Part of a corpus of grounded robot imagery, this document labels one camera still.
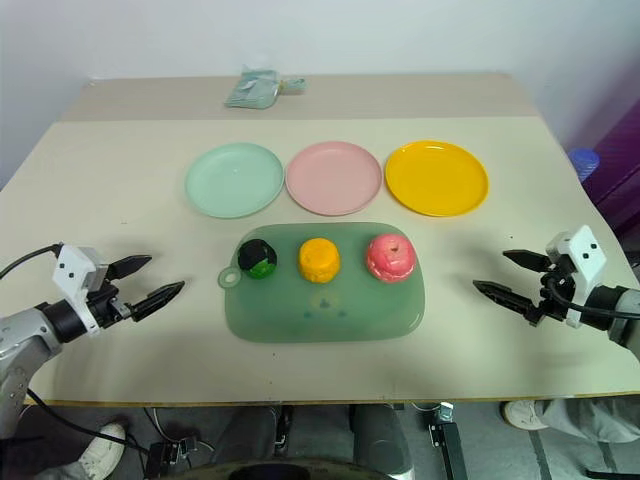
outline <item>white sneaker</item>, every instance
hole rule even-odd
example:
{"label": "white sneaker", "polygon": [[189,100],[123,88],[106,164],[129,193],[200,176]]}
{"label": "white sneaker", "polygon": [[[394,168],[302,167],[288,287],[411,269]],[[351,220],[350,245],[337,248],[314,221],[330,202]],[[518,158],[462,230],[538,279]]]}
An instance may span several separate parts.
{"label": "white sneaker", "polygon": [[518,400],[500,405],[500,413],[505,422],[520,430],[542,430],[548,428],[538,418],[535,400]]}
{"label": "white sneaker", "polygon": [[[100,433],[124,440],[125,431],[119,423],[110,423],[100,429]],[[84,451],[78,462],[92,480],[104,480],[113,472],[122,458],[124,445],[94,438]]]}

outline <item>purple object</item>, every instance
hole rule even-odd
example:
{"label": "purple object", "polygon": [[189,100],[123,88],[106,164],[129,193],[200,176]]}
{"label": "purple object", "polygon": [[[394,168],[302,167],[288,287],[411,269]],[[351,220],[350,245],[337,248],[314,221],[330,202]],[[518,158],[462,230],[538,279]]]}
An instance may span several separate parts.
{"label": "purple object", "polygon": [[600,167],[584,189],[625,244],[640,244],[640,101],[627,112],[595,151]]}

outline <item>white wall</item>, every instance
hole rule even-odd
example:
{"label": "white wall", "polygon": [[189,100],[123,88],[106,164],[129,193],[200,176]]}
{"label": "white wall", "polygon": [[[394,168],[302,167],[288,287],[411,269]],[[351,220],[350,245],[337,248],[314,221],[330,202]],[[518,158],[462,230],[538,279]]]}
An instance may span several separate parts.
{"label": "white wall", "polygon": [[570,146],[640,63],[638,0],[0,5],[0,186],[89,78],[237,74],[243,63],[265,62],[284,73],[503,71]]}

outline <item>beige table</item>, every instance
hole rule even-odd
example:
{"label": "beige table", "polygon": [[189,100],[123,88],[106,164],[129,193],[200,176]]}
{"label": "beige table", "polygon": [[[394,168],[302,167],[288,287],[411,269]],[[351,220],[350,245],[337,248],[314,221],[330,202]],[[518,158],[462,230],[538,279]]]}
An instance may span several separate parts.
{"label": "beige table", "polygon": [[[500,252],[543,251],[589,224],[609,259],[605,281],[637,286],[624,256],[544,122],[503,75],[313,77],[308,92],[266,111],[225,110],[234,79],[116,80],[89,86],[51,126],[0,193],[6,264],[65,241],[107,259],[149,253],[120,282],[125,300],[164,283],[183,292],[142,323],[123,322],[67,345],[31,386],[64,402],[208,404],[264,401],[489,399],[640,391],[640,365],[589,328],[533,329],[481,296],[490,279],[537,298],[538,276]],[[216,220],[186,203],[192,160],[217,145],[255,142],[283,163],[303,147],[347,140],[381,163],[419,139],[461,145],[486,166],[486,202],[458,218],[405,209],[383,188],[364,211],[323,218],[283,191],[266,209]],[[380,342],[270,345],[227,328],[216,276],[246,232],[273,223],[380,221],[416,246],[426,313],[410,335]],[[5,314],[54,301],[53,262],[39,258],[0,286]]]}

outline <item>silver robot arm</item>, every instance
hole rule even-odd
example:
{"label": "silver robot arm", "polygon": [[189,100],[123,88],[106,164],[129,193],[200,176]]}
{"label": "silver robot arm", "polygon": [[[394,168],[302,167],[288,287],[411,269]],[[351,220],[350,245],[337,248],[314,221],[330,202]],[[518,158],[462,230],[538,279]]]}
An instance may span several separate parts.
{"label": "silver robot arm", "polygon": [[31,377],[62,351],[46,316],[36,308],[0,320],[0,439],[13,437]]}
{"label": "silver robot arm", "polygon": [[[64,343],[85,333],[97,335],[126,318],[138,322],[164,307],[184,286],[184,282],[172,283],[139,303],[122,303],[112,282],[138,271],[150,256],[134,255],[106,264],[90,248],[54,245],[42,249],[46,251],[57,257],[53,280],[65,299],[0,319],[0,440],[14,435],[31,378],[62,351]],[[33,256],[14,262],[0,272],[0,278]]]}
{"label": "silver robot arm", "polygon": [[498,305],[524,316],[534,327],[551,317],[578,328],[589,325],[606,331],[611,341],[640,360],[640,291],[601,284],[606,257],[591,229],[583,225],[557,235],[547,255],[508,250],[503,255],[519,266],[542,273],[542,300],[513,293],[504,285],[474,280],[473,284]]}

